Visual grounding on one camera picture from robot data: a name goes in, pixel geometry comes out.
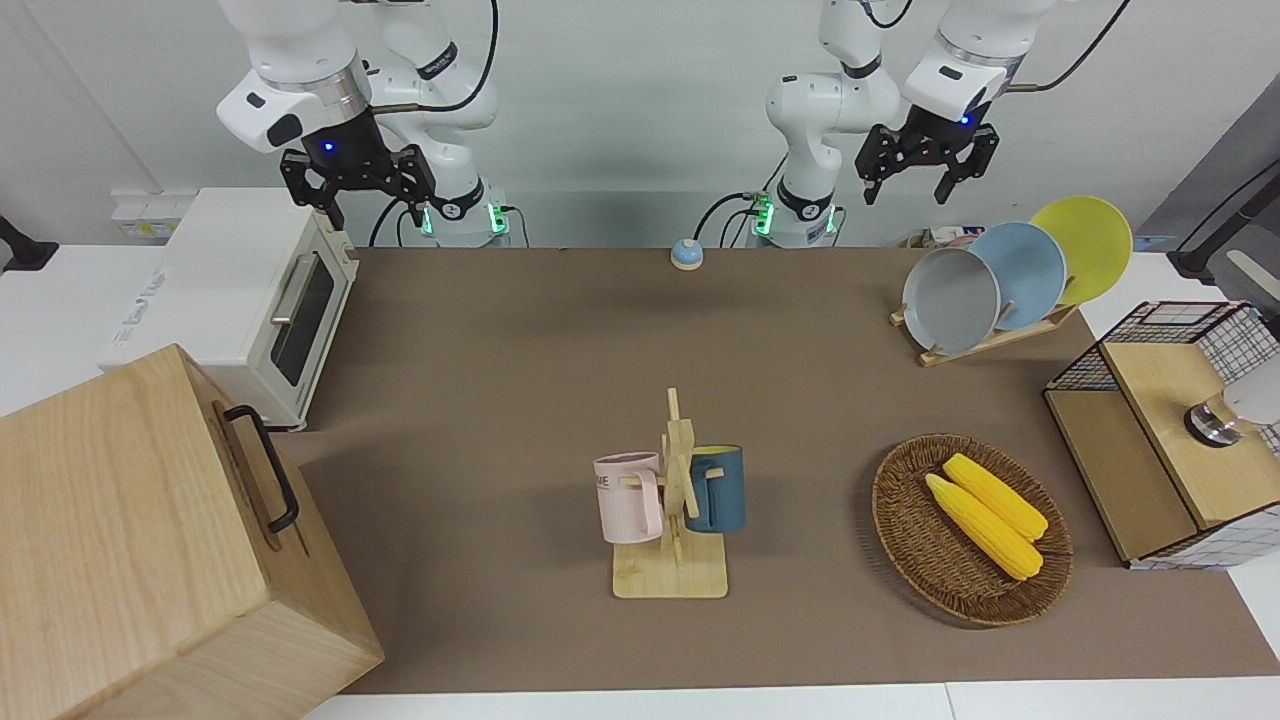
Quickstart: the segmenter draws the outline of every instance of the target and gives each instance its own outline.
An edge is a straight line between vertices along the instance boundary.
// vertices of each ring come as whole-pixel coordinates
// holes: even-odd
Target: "oven handle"
[[[271,311],[273,325],[293,324],[293,320],[298,316],[298,310],[302,307],[302,299],[311,284],[311,278],[316,274],[316,265],[319,263],[320,255],[315,252],[298,255],[293,261],[293,270],[284,284],[284,292],[280,293],[280,301],[275,304],[275,310]]]

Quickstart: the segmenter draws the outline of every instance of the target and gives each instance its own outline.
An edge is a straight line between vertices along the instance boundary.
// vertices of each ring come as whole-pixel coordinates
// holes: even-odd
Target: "wooden base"
[[[1000,347],[1002,345],[1009,345],[1010,342],[1018,342],[1019,340],[1025,340],[1029,337],[1036,337],[1038,334],[1047,333],[1050,331],[1056,331],[1068,318],[1070,318],[1079,305],[1064,305],[1048,314],[1043,320],[1036,323],[1034,325],[1028,325],[1025,328],[1019,328],[1016,331],[992,331],[987,340],[978,343],[977,347],[968,352],[961,352],[959,355],[942,355],[936,351],[936,348],[928,348],[920,354],[919,363],[925,368],[932,368],[934,365],[942,365],[943,363],[950,363],[952,360],[959,360],[961,357],[968,357],[970,355],[977,355],[979,352],[986,352],[993,347]],[[902,314],[906,311],[906,305],[899,307],[896,313],[888,316],[888,322],[893,325],[902,325],[906,320]]]
[[[680,543],[680,557],[675,543]],[[724,536],[677,530],[655,541],[613,546],[613,594],[637,598],[721,598],[728,594]]]

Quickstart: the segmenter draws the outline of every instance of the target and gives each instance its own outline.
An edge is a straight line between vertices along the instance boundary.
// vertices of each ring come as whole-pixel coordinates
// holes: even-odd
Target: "wicker basket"
[[[1048,519],[1036,541],[1041,571],[1024,582],[1006,575],[938,507],[925,473],[963,452],[1009,483]],[[890,561],[925,600],[963,620],[1000,626],[1043,615],[1071,577],[1071,536],[1053,500],[1025,468],[977,439],[955,434],[911,438],[881,462],[872,484],[872,516]]]

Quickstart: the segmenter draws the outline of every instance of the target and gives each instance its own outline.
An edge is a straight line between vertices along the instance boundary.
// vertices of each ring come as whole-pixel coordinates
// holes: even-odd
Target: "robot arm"
[[[435,193],[420,224],[429,243],[479,247],[506,231],[502,191],[476,169],[457,131],[493,124],[498,97],[483,73],[458,56],[436,0],[374,8],[383,44],[404,67],[371,70],[378,123],[407,145],[421,147],[435,178]],[[417,111],[433,108],[436,111]],[[407,111],[387,111],[404,109]],[[415,237],[410,245],[419,241]]]
[[[841,154],[831,133],[868,133],[854,165],[865,181],[867,204],[884,179],[913,165],[945,165],[934,199],[982,177],[1000,137],[983,117],[1009,87],[1036,40],[1044,14],[1060,0],[951,0],[932,47],[902,85],[911,104],[906,123],[888,129],[900,95],[879,65],[883,29],[872,22],[872,0],[822,0],[819,40],[840,74],[786,76],[769,92],[768,115],[787,138],[785,172],[769,188],[773,215],[763,234],[783,247],[822,237]],[[961,159],[965,150],[969,152]]]
[[[1057,3],[951,0],[932,47],[902,86],[902,97],[911,102],[906,123],[897,131],[872,128],[854,163],[867,183],[868,205],[887,178],[913,165],[946,165],[933,192],[940,205],[957,183],[986,173],[1000,136],[982,119],[1009,87],[1041,20]]]
[[[782,247],[805,247],[826,232],[833,211],[842,156],[827,145],[832,133],[864,133],[891,120],[901,100],[881,67],[883,31],[861,0],[823,0],[819,41],[836,56],[841,73],[785,76],[769,91],[765,110],[787,138],[787,161],[777,184],[767,237]]]
[[[285,150],[280,172],[294,201],[325,213],[335,228],[343,225],[338,191],[380,190],[403,200],[419,227],[431,227],[426,209],[433,206],[438,225],[466,236],[463,245],[488,242],[498,228],[488,202],[493,193],[471,151],[428,136],[428,128],[486,127],[497,97],[458,60],[435,1],[352,1],[378,5],[383,40],[408,67],[367,69],[338,18],[338,0],[219,0],[252,63],[218,105],[219,119],[261,152],[301,141],[305,151]],[[404,147],[390,151],[383,128]],[[320,187],[308,173],[323,178]],[[458,225],[472,206],[485,206],[471,223],[484,232]]]

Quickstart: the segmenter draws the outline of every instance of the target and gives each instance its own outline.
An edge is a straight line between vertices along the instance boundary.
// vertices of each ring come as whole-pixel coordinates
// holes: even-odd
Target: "corn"
[[[969,495],[977,497],[997,518],[1018,530],[1018,534],[1030,542],[1044,537],[1044,530],[1048,529],[1048,520],[1044,519],[1044,515],[1032,507],[1032,503],[1027,502],[1014,488],[966,455],[959,452],[952,455],[951,460],[942,464],[942,469],[957,486],[969,491]]]
[[[929,483],[938,506],[1010,578],[1025,580],[1039,573],[1044,557],[986,505],[978,502],[963,487],[948,483],[933,473],[924,475],[924,482]]]

